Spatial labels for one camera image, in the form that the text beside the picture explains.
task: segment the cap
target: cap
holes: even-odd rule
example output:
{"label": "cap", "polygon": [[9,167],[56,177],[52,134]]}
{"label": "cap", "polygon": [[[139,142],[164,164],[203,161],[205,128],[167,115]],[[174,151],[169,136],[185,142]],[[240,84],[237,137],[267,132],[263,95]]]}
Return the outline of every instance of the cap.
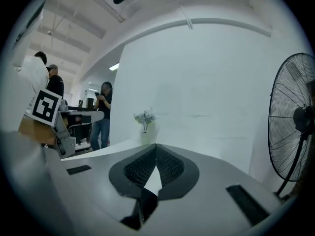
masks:
{"label": "cap", "polygon": [[47,70],[48,70],[48,71],[50,71],[51,69],[56,69],[56,70],[58,70],[58,67],[57,67],[56,65],[52,64],[52,65],[50,65],[50,66],[47,67]]}

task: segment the white shirt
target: white shirt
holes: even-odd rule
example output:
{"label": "white shirt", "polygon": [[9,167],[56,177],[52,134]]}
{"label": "white shirt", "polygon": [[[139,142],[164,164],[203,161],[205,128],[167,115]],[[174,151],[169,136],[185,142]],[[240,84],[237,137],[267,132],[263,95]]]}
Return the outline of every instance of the white shirt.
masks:
{"label": "white shirt", "polygon": [[15,69],[18,76],[32,88],[32,101],[26,109],[26,115],[29,115],[34,97],[41,89],[45,89],[48,84],[49,73],[41,58],[28,55],[25,56],[22,67],[16,67]]}

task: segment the white backdrop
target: white backdrop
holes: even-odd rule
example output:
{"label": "white backdrop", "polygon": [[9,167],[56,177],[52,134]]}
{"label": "white backdrop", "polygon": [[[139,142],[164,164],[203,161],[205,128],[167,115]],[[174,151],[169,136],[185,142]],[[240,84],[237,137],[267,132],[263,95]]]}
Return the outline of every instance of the white backdrop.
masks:
{"label": "white backdrop", "polygon": [[142,127],[132,115],[153,107],[155,142],[221,158],[246,173],[255,140],[255,171],[263,171],[256,179],[264,182],[273,171],[265,125],[269,95],[292,54],[271,43],[254,31],[216,24],[165,29],[129,43],[115,81],[111,144],[139,139]]}

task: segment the jeans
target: jeans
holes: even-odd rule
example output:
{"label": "jeans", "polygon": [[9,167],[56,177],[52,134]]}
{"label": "jeans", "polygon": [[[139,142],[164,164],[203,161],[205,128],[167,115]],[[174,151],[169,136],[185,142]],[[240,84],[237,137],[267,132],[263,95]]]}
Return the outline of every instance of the jeans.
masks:
{"label": "jeans", "polygon": [[91,147],[93,151],[99,149],[98,136],[101,132],[101,148],[106,148],[109,136],[109,119],[103,119],[95,122],[91,132]]}

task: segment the ceiling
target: ceiling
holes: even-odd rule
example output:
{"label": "ceiling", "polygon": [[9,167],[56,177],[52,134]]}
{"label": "ceiling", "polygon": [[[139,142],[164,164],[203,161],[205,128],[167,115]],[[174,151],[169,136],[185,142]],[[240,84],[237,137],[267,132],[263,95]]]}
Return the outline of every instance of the ceiling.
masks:
{"label": "ceiling", "polygon": [[[47,65],[56,64],[63,80],[71,83],[108,32],[142,9],[171,1],[175,0],[125,0],[117,5],[113,0],[47,0],[28,55],[43,51]],[[249,4],[249,0],[229,1]]]}

